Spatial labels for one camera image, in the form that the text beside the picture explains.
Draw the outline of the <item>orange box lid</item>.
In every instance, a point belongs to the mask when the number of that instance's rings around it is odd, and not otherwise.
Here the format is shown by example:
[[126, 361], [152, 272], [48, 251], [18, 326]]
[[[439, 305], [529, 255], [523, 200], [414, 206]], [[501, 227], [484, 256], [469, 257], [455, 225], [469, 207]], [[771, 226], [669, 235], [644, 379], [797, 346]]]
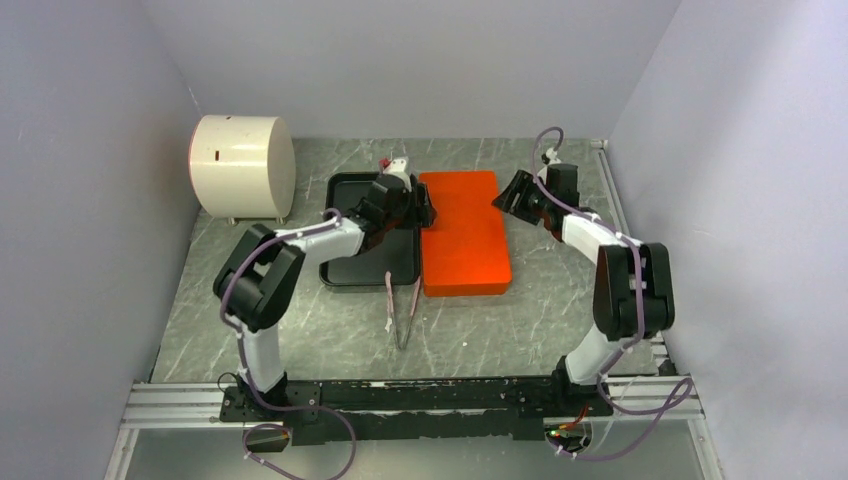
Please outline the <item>orange box lid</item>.
[[493, 171], [426, 172], [436, 218], [421, 230], [423, 291], [428, 297], [495, 296], [513, 274]]

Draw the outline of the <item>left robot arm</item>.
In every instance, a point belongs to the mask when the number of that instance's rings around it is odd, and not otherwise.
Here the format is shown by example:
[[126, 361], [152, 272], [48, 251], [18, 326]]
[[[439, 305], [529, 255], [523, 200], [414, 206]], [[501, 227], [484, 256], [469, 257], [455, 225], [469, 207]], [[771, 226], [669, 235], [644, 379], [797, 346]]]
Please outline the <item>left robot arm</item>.
[[437, 217], [428, 188], [413, 175], [380, 173], [350, 209], [328, 208], [320, 222], [290, 230], [262, 224], [241, 237], [213, 282], [222, 322], [236, 334], [237, 376], [246, 406], [259, 419], [289, 402], [278, 323], [311, 264], [363, 255], [398, 229], [426, 228]]

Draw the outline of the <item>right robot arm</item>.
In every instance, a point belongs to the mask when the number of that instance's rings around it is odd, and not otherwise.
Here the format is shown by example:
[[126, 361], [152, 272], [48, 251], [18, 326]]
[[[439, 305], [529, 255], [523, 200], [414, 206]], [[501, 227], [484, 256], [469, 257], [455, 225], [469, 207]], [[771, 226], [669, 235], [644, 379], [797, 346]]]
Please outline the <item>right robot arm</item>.
[[587, 385], [608, 373], [633, 343], [669, 329], [675, 302], [668, 248], [645, 243], [579, 205], [578, 168], [550, 164], [542, 174], [518, 171], [492, 201], [504, 213], [544, 228], [595, 266], [594, 324], [562, 359], [567, 377], [549, 389], [552, 407], [572, 415], [588, 400]]

